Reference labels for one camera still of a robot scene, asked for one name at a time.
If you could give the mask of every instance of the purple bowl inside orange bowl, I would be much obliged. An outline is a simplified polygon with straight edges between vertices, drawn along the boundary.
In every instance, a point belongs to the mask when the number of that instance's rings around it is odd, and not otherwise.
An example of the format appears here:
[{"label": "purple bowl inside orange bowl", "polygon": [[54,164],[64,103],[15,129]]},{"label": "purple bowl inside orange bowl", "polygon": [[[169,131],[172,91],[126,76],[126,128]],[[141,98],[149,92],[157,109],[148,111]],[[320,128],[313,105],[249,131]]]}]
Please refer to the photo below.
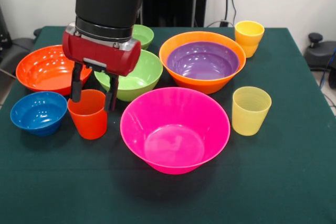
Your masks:
[{"label": "purple bowl inside orange bowl", "polygon": [[228,47],[214,42],[197,41],[186,43],[172,51],[167,66],[184,77],[215,80],[235,73],[239,59]]}]

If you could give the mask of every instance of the table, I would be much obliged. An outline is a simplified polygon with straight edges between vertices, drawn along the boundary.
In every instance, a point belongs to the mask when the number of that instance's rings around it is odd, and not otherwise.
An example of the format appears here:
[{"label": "table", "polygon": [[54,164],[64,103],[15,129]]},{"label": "table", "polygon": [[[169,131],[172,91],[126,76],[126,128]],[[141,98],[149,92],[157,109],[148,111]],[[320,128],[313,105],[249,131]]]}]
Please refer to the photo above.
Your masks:
[{"label": "table", "polygon": [[[233,37],[230,28],[197,28]],[[45,27],[35,49],[61,43]],[[193,28],[154,28],[149,51]],[[164,71],[158,87],[174,86]],[[97,141],[78,135],[67,113],[49,138],[16,128],[14,103],[30,93],[16,82],[0,110],[2,223],[336,223],[336,120],[289,31],[266,29],[257,53],[212,94],[231,119],[232,94],[258,86],[273,105],[259,133],[232,131],[228,145],[195,171],[161,174],[124,145],[118,101]],[[89,87],[99,87],[93,76]]]}]

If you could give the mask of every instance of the light green bowl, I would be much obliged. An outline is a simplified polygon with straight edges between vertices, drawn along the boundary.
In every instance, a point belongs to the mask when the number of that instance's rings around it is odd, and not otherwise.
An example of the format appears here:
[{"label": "light green bowl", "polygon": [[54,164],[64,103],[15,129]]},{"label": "light green bowl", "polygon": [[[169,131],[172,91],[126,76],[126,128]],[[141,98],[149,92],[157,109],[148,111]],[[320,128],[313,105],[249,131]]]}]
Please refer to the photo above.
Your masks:
[{"label": "light green bowl", "polygon": [[[130,102],[138,96],[151,91],[162,74],[163,67],[159,58],[151,52],[141,50],[135,69],[128,76],[119,77],[117,98]],[[97,80],[107,91],[110,89],[110,77],[102,72],[94,72]]]},{"label": "light green bowl", "polygon": [[132,36],[141,42],[141,48],[146,50],[154,39],[154,32],[151,28],[143,25],[134,25]]}]

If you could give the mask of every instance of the floor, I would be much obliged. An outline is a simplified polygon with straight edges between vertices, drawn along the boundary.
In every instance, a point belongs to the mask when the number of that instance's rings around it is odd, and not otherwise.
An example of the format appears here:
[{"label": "floor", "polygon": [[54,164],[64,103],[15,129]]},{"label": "floor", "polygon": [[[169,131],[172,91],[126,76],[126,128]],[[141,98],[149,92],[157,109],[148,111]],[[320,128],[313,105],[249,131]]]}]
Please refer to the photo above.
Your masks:
[{"label": "floor", "polygon": [[[320,84],[321,78],[322,78],[322,72],[312,72],[313,76],[316,79],[316,82],[318,84]],[[327,100],[329,105],[336,105],[336,90],[332,90],[329,87],[328,84],[328,73],[326,74],[326,81],[324,83],[324,86],[322,87],[322,93],[325,94],[325,99]],[[6,100],[12,85],[14,83],[14,80],[11,80],[8,85],[6,85],[6,87],[2,87],[2,90],[0,90],[0,109],[2,107],[2,104],[4,103],[4,101]],[[334,115],[336,116],[336,107],[330,107],[330,109],[332,110],[332,112],[334,113]]]}]

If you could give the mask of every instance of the magenta bowl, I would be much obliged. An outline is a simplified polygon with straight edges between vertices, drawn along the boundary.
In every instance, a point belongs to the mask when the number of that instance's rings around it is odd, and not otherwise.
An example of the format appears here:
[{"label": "magenta bowl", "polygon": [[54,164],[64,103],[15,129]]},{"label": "magenta bowl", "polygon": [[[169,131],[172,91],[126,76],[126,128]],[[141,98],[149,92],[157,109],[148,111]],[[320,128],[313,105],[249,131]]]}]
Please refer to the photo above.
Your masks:
[{"label": "magenta bowl", "polygon": [[212,98],[185,88],[156,89],[125,109],[120,131],[127,147],[154,169],[188,173],[225,147],[230,122]]}]

